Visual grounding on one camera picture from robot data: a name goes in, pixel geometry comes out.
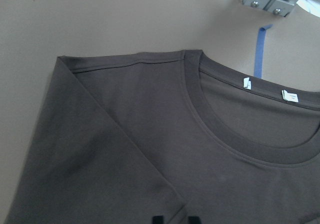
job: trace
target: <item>care label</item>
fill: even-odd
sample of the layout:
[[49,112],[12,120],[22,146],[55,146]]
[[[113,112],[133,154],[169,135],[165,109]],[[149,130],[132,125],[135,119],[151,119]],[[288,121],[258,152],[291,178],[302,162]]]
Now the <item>care label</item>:
[[251,90],[251,81],[249,79],[250,77],[243,78],[243,87]]
[[282,90],[282,98],[289,102],[295,102],[295,103],[299,102],[297,94],[289,93],[286,90]]

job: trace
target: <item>crew neck collar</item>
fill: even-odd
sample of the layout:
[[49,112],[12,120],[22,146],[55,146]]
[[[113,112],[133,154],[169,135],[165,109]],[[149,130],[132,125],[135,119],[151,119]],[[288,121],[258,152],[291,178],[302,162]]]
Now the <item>crew neck collar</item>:
[[[261,145],[235,133],[221,122],[205,98],[200,83],[200,71],[244,92],[311,110],[320,111],[320,92],[290,88],[247,75],[210,59],[201,49],[182,50],[181,55],[183,56],[184,83],[190,103],[199,119],[224,146],[258,162],[276,165],[300,164],[320,156],[320,128],[308,141],[294,147]],[[254,84],[251,90],[243,88],[243,80],[247,77]],[[284,100],[282,90],[297,94],[299,102]]]

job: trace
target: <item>sleeve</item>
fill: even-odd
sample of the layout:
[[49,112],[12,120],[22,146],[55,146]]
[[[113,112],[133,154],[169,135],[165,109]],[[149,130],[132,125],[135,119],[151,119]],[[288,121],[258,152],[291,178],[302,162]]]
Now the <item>sleeve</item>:
[[57,59],[5,224],[175,224],[184,206]]

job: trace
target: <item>bolt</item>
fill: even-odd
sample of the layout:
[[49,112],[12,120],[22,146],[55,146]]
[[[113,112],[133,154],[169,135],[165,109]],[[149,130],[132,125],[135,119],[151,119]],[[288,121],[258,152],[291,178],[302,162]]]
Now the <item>bolt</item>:
[[282,10],[280,8],[276,8],[273,10],[273,14],[275,15],[279,15],[282,12]]
[[253,8],[257,8],[259,6],[259,2],[257,0],[254,0],[253,2],[251,2],[251,6]]

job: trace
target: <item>dark gray t-shirt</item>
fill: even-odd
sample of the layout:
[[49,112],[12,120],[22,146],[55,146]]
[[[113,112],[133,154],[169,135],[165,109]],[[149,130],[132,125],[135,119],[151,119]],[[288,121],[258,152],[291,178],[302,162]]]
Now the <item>dark gray t-shirt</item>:
[[319,126],[202,50],[59,56],[5,223],[318,223]]

